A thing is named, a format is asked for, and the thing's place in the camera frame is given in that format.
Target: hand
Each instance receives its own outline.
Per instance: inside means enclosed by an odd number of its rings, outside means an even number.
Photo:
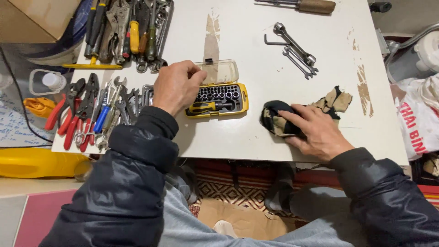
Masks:
[[[297,136],[287,137],[285,141],[303,154],[317,156],[323,161],[330,161],[337,155],[354,147],[343,137],[331,116],[314,106],[293,104],[291,107],[302,117],[287,111],[278,114],[299,127],[306,135],[306,140]]]
[[[153,106],[175,116],[194,103],[206,77],[207,72],[189,60],[162,67],[154,83]]]

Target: yellow screwdriver handle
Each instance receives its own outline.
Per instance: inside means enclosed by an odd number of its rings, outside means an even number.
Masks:
[[[139,53],[139,23],[136,21],[130,22],[130,46],[133,54]]]
[[[215,102],[195,102],[189,106],[189,112],[193,114],[201,114],[209,111],[215,111]]]

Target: white plastic bag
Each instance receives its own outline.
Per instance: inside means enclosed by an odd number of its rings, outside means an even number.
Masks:
[[[434,93],[439,88],[439,74],[421,80],[405,79],[397,85],[407,92],[395,103],[408,159],[439,150],[439,109],[435,108],[439,99]]]

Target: black puffer jacket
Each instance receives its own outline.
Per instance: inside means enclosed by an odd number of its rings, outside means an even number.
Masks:
[[[87,182],[62,207],[41,247],[151,246],[162,230],[164,174],[178,155],[174,118],[149,106],[116,127]],[[330,162],[372,246],[439,245],[439,213],[403,170],[364,148]]]

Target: left hand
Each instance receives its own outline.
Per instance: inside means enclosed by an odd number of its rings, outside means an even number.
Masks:
[[[207,72],[190,60],[162,67],[154,83],[153,106],[175,117],[195,102],[200,85],[206,77]]]

